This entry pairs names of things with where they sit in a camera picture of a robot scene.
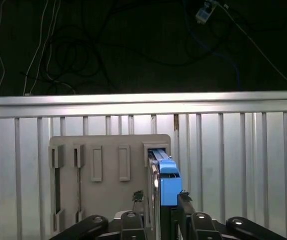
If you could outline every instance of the gray plastic bracket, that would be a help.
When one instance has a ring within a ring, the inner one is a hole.
[[[167,142],[164,141],[144,141],[143,142],[143,160],[144,160],[144,166],[148,167],[148,150],[150,149],[165,149],[166,154],[168,154],[168,156],[171,155],[170,152],[170,146]]]
[[[52,234],[57,235],[65,230],[65,210],[61,209],[59,212],[51,215]]]
[[[52,145],[48,148],[50,168],[61,168],[64,165],[64,145]]]
[[[85,156],[86,156],[86,147],[84,144],[73,146],[73,164],[76,168],[82,168],[85,164]]]

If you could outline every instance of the white panel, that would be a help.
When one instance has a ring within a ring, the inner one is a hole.
[[[121,116],[111,116],[111,134],[112,135],[119,135],[121,134]]]
[[[241,115],[223,115],[225,218],[242,216],[243,163]]]
[[[284,114],[267,113],[269,228],[286,236]]]
[[[151,134],[151,116],[135,115],[133,116],[134,134]]]
[[[264,225],[264,151],[263,151],[263,115],[253,114],[253,148],[254,148],[254,194],[255,194],[255,222]]]
[[[219,115],[203,114],[201,122],[203,210],[213,219],[221,220]]]
[[[15,120],[0,119],[0,239],[17,239]]]
[[[22,239],[40,238],[38,120],[19,120]]]
[[[121,134],[129,134],[129,116],[120,116],[121,118]]]
[[[51,118],[51,136],[61,135],[60,117]]]
[[[106,135],[106,117],[91,116],[88,118],[89,135]]]
[[[189,116],[179,115],[179,168],[182,178],[182,188],[190,192],[190,143]]]
[[[157,134],[167,134],[171,140],[171,155],[174,161],[178,161],[173,156],[175,152],[174,139],[174,115],[157,115]]]
[[[67,136],[82,136],[84,134],[83,117],[66,117],[65,134]]]

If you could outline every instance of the aluminum rail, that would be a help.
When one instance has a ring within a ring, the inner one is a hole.
[[[287,91],[0,97],[0,118],[287,112]]]

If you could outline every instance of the blue block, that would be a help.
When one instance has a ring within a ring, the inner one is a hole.
[[[160,198],[162,206],[177,206],[177,195],[182,191],[182,178],[173,161],[163,149],[151,150],[159,165]]]

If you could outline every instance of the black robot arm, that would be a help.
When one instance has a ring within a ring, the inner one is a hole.
[[[171,239],[182,236],[183,240],[287,240],[243,217],[232,217],[221,224],[204,212],[196,212],[186,192],[177,196],[177,202],[177,231],[171,233],[175,235]],[[135,211],[119,212],[111,222],[104,216],[92,215],[51,240],[160,240],[153,238],[151,228],[145,228],[143,222],[143,213]]]

